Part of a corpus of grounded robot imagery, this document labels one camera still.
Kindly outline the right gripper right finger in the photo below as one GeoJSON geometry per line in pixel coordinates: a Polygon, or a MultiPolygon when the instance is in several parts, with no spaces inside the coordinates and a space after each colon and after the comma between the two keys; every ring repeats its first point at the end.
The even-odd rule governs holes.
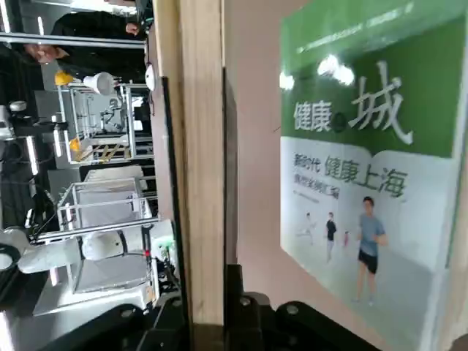
{"type": "Polygon", "coordinates": [[[267,295],[245,292],[241,265],[225,268],[226,350],[376,350],[344,326],[300,301],[274,309],[267,295]]]}

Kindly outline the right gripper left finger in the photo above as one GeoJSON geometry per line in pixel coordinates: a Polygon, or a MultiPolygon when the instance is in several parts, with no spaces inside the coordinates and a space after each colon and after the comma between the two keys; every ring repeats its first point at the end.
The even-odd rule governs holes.
{"type": "Polygon", "coordinates": [[[152,309],[122,304],[60,336],[48,350],[189,350],[180,295],[164,295],[152,309]]]}

